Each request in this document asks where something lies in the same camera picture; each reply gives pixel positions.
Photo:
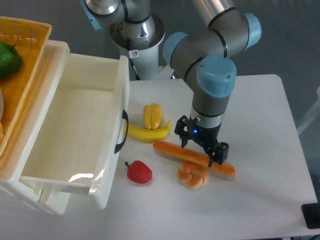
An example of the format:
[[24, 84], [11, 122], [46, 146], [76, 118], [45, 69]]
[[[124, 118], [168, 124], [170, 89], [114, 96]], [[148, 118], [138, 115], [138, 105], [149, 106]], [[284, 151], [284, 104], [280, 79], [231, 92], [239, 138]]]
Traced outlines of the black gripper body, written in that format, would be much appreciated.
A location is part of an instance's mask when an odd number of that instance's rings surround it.
[[187, 117], [186, 120], [186, 143], [192, 140], [204, 150], [214, 150], [218, 143], [222, 116], [196, 115], [195, 117]]

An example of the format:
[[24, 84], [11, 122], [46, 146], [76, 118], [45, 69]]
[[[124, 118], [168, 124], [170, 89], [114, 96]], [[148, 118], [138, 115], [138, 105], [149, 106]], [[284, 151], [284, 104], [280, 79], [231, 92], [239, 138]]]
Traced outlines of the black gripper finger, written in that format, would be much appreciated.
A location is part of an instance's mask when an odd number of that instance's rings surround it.
[[187, 116], [183, 115], [177, 120], [175, 125], [174, 133], [179, 136], [182, 148], [184, 148], [188, 144], [188, 141], [191, 139], [191, 135], [188, 130], [189, 123], [190, 122]]
[[203, 149], [209, 157], [208, 167], [211, 168], [213, 164], [222, 165], [225, 162], [229, 153], [229, 144], [214, 141], [205, 143]]

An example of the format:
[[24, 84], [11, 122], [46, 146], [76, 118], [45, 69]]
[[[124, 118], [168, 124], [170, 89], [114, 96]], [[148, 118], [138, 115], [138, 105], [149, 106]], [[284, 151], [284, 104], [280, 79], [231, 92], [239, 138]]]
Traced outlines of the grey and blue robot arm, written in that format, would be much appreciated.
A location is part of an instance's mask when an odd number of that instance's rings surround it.
[[207, 33], [165, 37], [164, 23], [148, 0], [82, 0], [80, 5], [95, 30], [109, 29], [120, 53], [128, 57], [131, 80], [157, 78], [163, 56], [193, 92], [190, 115], [182, 116], [174, 130], [181, 146], [194, 141], [208, 155], [209, 166], [222, 164], [229, 145], [219, 142], [218, 134], [237, 75], [231, 56], [260, 40], [257, 17], [241, 14], [231, 0], [196, 0]]

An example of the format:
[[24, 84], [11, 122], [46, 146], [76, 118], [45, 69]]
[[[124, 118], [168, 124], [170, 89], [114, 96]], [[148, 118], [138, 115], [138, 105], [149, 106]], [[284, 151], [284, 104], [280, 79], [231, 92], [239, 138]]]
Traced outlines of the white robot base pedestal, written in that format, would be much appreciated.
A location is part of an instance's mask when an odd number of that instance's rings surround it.
[[151, 13], [139, 23], [126, 20], [114, 23], [109, 32], [120, 54], [128, 58], [131, 81], [158, 79], [159, 45], [166, 33], [165, 24], [158, 15]]

